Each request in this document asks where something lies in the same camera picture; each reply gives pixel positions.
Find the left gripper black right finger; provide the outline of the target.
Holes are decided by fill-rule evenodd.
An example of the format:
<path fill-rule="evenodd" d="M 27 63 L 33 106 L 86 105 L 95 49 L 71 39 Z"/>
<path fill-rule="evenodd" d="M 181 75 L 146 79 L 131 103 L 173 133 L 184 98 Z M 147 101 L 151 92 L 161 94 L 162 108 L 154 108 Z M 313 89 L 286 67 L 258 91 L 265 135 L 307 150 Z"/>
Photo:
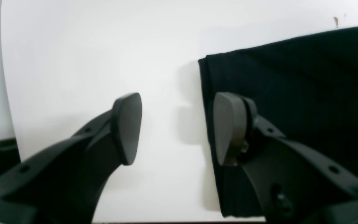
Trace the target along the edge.
<path fill-rule="evenodd" d="M 213 101 L 220 165 L 241 167 L 269 224 L 358 224 L 358 177 L 288 139 L 250 98 L 218 92 Z"/>

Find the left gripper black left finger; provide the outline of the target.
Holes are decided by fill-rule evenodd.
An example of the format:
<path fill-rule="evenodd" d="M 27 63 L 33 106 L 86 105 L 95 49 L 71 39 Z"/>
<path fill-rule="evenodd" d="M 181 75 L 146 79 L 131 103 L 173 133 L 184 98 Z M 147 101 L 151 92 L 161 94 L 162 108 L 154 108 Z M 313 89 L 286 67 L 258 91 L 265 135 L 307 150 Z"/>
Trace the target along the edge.
<path fill-rule="evenodd" d="M 110 175 L 135 161 L 142 119 L 129 93 L 73 136 L 0 176 L 0 223 L 90 224 Z"/>

